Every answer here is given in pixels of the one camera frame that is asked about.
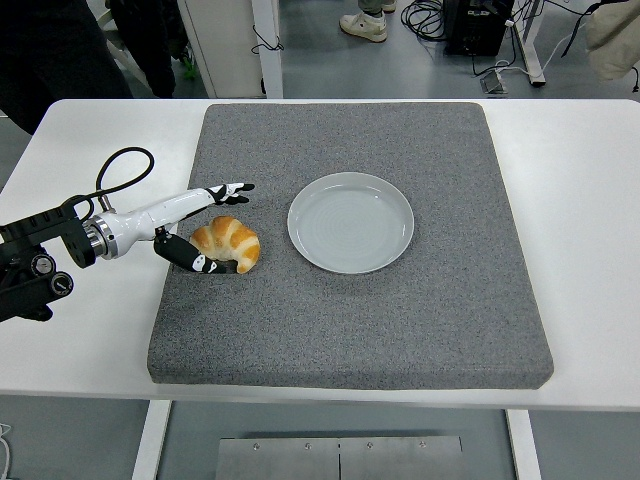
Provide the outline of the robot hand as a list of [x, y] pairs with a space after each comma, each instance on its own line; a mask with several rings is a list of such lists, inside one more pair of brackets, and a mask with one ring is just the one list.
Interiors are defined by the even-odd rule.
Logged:
[[170, 230], [211, 205], [246, 203], [248, 199], [243, 194], [254, 188], [251, 183], [196, 188], [126, 214], [102, 213], [91, 220], [91, 226], [103, 241], [100, 256], [119, 258], [136, 242], [151, 241], [157, 255], [184, 270], [204, 274], [225, 273], [226, 265], [207, 258], [189, 241]]

